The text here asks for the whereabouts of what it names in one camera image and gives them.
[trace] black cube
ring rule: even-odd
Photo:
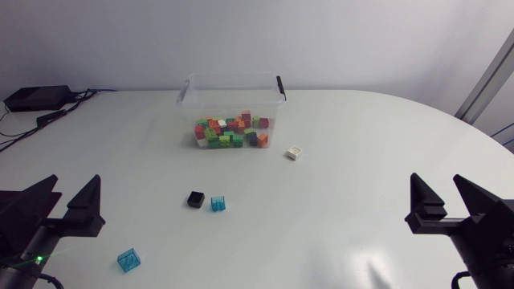
[[[202,206],[203,200],[206,196],[203,193],[191,192],[190,197],[187,199],[187,205],[199,209]]]

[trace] black power adapter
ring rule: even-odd
[[[69,93],[67,85],[20,88],[3,102],[12,112],[58,110],[66,104]]]

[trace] white table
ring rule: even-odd
[[[58,176],[52,218],[102,178],[100,235],[63,238],[43,270],[66,288],[449,288],[466,268],[448,237],[412,235],[403,221],[409,176],[446,201],[449,217],[467,216],[457,173],[512,198],[507,149],[409,100],[288,91],[269,149],[200,150],[177,94],[99,94],[0,153],[0,189]],[[29,129],[40,114],[7,116],[0,129]],[[304,150],[298,161],[284,156],[291,145]],[[206,194],[200,210],[186,205],[191,190]],[[213,213],[219,195],[227,208]],[[130,248],[142,264],[124,275],[116,257]]]

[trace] toy block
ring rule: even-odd
[[[302,153],[302,150],[293,145],[288,150],[288,157],[290,157],[291,159],[296,161],[300,157],[301,153]]]
[[[217,120],[209,120],[209,128],[219,128],[219,122]]]
[[[220,128],[225,128],[226,127],[225,120],[218,120],[218,125],[219,125]]]
[[[209,146],[209,141],[204,137],[201,140],[196,140],[200,148],[206,148]]]
[[[222,148],[230,147],[230,136],[220,136],[219,137],[219,146]]]
[[[243,121],[238,123],[238,134],[244,134],[245,125]]]
[[[250,132],[255,132],[255,130],[253,130],[252,128],[247,128],[244,130],[244,135],[248,136],[248,133],[250,133]]]
[[[259,144],[260,148],[266,148],[267,146],[267,134],[261,133],[259,136],[257,136],[257,143]]]
[[[193,208],[200,209],[202,206],[203,200],[205,200],[206,195],[200,192],[191,192],[190,197],[187,199],[187,205]]]
[[[219,149],[219,140],[210,140],[209,141],[209,148],[211,149]]]
[[[260,118],[259,118],[259,116],[254,116],[252,118],[251,124],[252,124],[253,128],[260,128]]]
[[[260,128],[269,128],[270,120],[266,117],[260,118]]]
[[[228,128],[232,131],[232,132],[237,132],[238,130],[238,122],[237,121],[231,121],[230,123],[228,123]]]
[[[204,128],[201,125],[197,125],[194,127],[194,136],[196,136],[197,140],[201,140],[206,137],[203,133]]]
[[[248,141],[250,142],[251,146],[257,146],[257,132],[250,132],[247,134]]]
[[[206,139],[208,141],[217,140],[218,139],[218,136],[216,135],[216,131],[214,131],[212,128],[206,128],[203,131],[203,134],[206,136]]]
[[[223,135],[224,136],[229,136],[230,137],[230,141],[232,141],[232,137],[234,136],[234,132],[224,132]]]
[[[232,145],[235,148],[241,148],[243,146],[243,136],[233,135],[232,136]]]
[[[210,199],[210,206],[214,212],[223,211],[225,209],[225,197],[212,197]]]
[[[205,119],[201,119],[201,120],[197,121],[196,124],[201,125],[203,128],[209,127],[209,121],[205,120]]]
[[[127,273],[135,267],[138,267],[139,264],[141,264],[141,260],[134,248],[132,248],[118,256],[118,264],[120,264],[123,272]]]
[[[244,121],[251,120],[250,111],[244,111],[244,112],[241,112],[241,118],[242,118]]]

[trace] black block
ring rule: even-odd
[[[250,132],[247,134],[248,141],[250,142],[251,146],[257,146],[257,132]]]
[[[206,196],[203,193],[193,191],[191,192],[190,197],[187,199],[187,205],[193,208],[200,208],[205,198]]]

